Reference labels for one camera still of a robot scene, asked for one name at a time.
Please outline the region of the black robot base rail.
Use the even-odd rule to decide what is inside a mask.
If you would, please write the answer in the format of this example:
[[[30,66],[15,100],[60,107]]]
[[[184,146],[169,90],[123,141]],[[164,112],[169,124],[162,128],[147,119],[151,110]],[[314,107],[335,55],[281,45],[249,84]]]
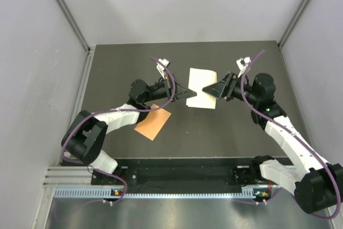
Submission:
[[[238,193],[242,186],[265,184],[253,171],[252,158],[119,159],[112,176],[97,171],[92,185],[126,181],[130,194]]]

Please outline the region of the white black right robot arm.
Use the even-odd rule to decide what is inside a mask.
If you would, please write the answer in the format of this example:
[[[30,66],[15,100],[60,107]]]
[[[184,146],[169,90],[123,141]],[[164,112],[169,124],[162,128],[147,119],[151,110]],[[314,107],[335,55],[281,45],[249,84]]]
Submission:
[[[321,157],[292,125],[286,112],[274,99],[276,86],[267,73],[259,73],[252,84],[232,72],[221,81],[203,88],[220,100],[239,99],[251,108],[255,124],[284,151],[294,168],[271,156],[257,156],[250,165],[250,177],[257,184],[270,180],[287,190],[308,214],[342,204],[342,166]]]

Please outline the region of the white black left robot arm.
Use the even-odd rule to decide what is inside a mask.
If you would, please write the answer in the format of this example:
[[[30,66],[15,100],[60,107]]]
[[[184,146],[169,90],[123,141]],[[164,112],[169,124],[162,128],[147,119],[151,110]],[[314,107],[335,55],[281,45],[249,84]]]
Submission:
[[[118,163],[102,149],[106,134],[126,125],[147,120],[151,107],[146,103],[159,99],[172,101],[195,97],[197,93],[171,79],[160,78],[149,86],[145,81],[136,79],[130,86],[127,103],[103,114],[93,115],[80,127],[82,120],[91,115],[82,110],[64,135],[61,146],[84,165],[103,171],[103,178],[110,184],[121,179]]]

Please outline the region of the cream paper letter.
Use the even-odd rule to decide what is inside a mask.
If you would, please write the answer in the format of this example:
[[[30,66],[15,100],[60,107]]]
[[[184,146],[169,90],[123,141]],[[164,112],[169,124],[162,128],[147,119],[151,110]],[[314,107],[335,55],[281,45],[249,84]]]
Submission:
[[[203,92],[203,88],[217,82],[217,73],[212,70],[190,68],[188,88],[197,93],[188,98],[186,105],[193,108],[215,109],[216,98]]]

